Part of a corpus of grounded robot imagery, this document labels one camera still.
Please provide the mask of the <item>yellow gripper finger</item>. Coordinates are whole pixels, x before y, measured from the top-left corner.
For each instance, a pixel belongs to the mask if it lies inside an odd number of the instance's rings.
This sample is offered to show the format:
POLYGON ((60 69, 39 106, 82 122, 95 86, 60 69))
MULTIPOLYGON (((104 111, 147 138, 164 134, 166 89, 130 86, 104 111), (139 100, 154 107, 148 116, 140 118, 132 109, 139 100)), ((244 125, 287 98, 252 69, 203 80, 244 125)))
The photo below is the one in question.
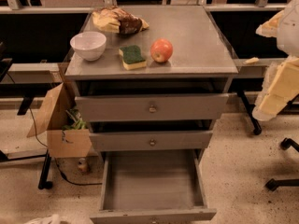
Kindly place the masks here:
POLYGON ((272 63, 265 72, 262 87, 252 116, 268 121, 299 94, 299 58, 289 56, 282 63, 272 63))
POLYGON ((264 37, 276 37, 278 34, 278 24, 282 16, 284 15, 284 11, 281 10, 276 15, 274 15, 270 20, 261 24, 255 31, 257 35, 261 35, 264 37))

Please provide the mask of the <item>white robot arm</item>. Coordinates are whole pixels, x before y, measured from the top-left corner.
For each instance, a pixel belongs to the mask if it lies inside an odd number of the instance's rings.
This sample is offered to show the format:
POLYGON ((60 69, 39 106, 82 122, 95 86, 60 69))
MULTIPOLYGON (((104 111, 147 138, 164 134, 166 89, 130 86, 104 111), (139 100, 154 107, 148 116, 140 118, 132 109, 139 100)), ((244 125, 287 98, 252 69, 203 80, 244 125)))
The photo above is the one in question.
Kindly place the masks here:
POLYGON ((263 78, 252 116, 260 121, 273 119, 299 94, 299 0, 291 2, 269 21, 261 24, 257 35, 274 37, 279 50, 288 57, 272 63, 263 78))

